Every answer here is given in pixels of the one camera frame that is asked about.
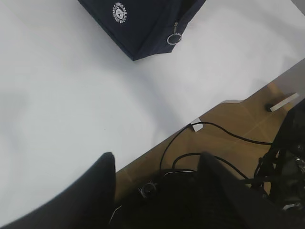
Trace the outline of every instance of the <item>wire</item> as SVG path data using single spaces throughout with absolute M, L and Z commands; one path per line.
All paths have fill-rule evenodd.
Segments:
M 187 156 L 200 156 L 201 155 L 201 153 L 189 153 L 189 154 L 184 154 L 184 155 L 181 155 L 181 156 L 179 156 L 179 157 L 177 157 L 175 160 L 174 160 L 174 162 L 173 162 L 173 165 L 172 165 L 172 170 L 174 171 L 175 170 L 175 167 L 176 167 L 176 164 L 177 164 L 177 162 L 180 160 L 180 159 L 182 159 L 182 158 L 184 158 L 184 157 L 187 157 Z M 214 156 L 217 160 L 220 160 L 220 161 L 222 161 L 222 162 L 224 162 L 224 163 L 226 163 L 227 165 L 229 165 L 232 169 L 234 169 L 239 175 L 241 175 L 244 179 L 248 179 L 248 177 L 245 175 L 245 174 L 243 174 L 238 168 L 236 168 L 234 165 L 232 165 L 230 162 L 228 162 L 228 161 L 226 161 L 226 160 L 224 160 L 223 158 L 221 158 L 221 157 L 218 157 L 218 156 Z
M 246 142 L 250 142 L 250 143 L 254 143 L 254 144 L 259 144 L 259 145 L 267 145 L 267 146 L 271 146 L 272 143 L 269 143 L 269 142 L 260 142 L 260 141 L 254 141 L 254 140 L 251 140 L 251 139 L 248 139 L 248 138 L 244 138 L 244 137 L 241 137 L 241 136 L 238 136 L 238 135 L 235 135 L 235 134 L 232 134 L 231 132 L 227 131 L 226 129 L 224 129 L 223 127 L 217 125 L 217 124 L 214 124 L 214 123 L 210 123 L 210 122 L 198 122 L 198 123 L 193 123 L 193 124 L 189 124 L 187 126 L 185 126 L 184 128 L 182 128 L 177 134 L 175 137 L 173 137 L 173 139 L 169 142 L 169 144 L 167 145 L 167 147 L 165 148 L 163 154 L 162 154 L 162 157 L 161 157 L 161 160 L 160 160 L 160 165 L 159 165 L 159 171 L 161 173 L 161 169 L 162 169 L 162 162 L 163 162 L 163 159 L 164 159 L 164 156 L 166 154 L 166 151 L 168 150 L 168 148 L 170 147 L 170 145 L 173 143 L 173 141 L 184 131 L 186 130 L 188 127 L 190 126 L 194 126 L 194 125 L 199 125 L 199 124 L 202 124 L 202 125 L 212 125 L 212 126 L 215 126 L 219 129 L 221 129 L 222 131 L 226 132 L 228 135 L 232 136 L 232 137 L 236 137 L 240 140 L 243 140 L 243 141 L 246 141 Z
M 230 166 L 232 169 L 234 169 L 239 175 L 241 175 L 243 178 L 245 179 L 248 179 L 248 177 L 243 174 L 238 168 L 236 168 L 234 165 L 232 165 L 230 162 L 224 160 L 223 158 L 221 157 L 218 157 L 218 156 L 214 156 L 216 159 L 222 161 L 222 162 L 225 162 L 228 166 Z

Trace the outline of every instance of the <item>tabletop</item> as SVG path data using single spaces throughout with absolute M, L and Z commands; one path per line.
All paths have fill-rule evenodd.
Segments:
M 135 62 L 77 0 L 0 0 L 0 34 L 0 226 L 305 57 L 290 0 L 208 0 L 172 53 Z

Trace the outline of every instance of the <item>white logo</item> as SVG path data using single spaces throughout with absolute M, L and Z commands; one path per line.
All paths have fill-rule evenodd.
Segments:
M 118 23 L 123 23 L 127 19 L 127 11 L 122 3 L 117 2 L 112 9 L 113 17 Z

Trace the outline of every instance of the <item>navy bag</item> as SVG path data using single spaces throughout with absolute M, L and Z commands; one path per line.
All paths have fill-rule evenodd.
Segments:
M 205 1 L 79 0 L 133 61 L 172 52 Z

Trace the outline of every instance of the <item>wooden surface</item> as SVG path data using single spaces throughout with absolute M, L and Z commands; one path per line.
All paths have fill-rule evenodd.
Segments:
M 216 123 L 246 138 L 272 142 L 291 105 L 288 104 L 274 113 L 266 112 L 264 105 L 272 101 L 280 101 L 283 96 L 276 85 L 270 83 L 249 99 L 239 104 L 220 104 L 202 115 L 200 119 Z M 161 155 L 173 136 L 117 172 L 117 200 L 158 171 Z M 163 168 L 170 168 L 172 162 L 180 155 L 207 151 L 231 162 L 246 176 L 253 177 L 258 158 L 268 149 L 269 146 L 244 142 L 213 126 L 206 125 L 198 132 L 187 129 L 181 134 L 167 151 Z M 197 163 L 198 157 L 187 157 L 179 161 L 176 167 L 196 169 Z

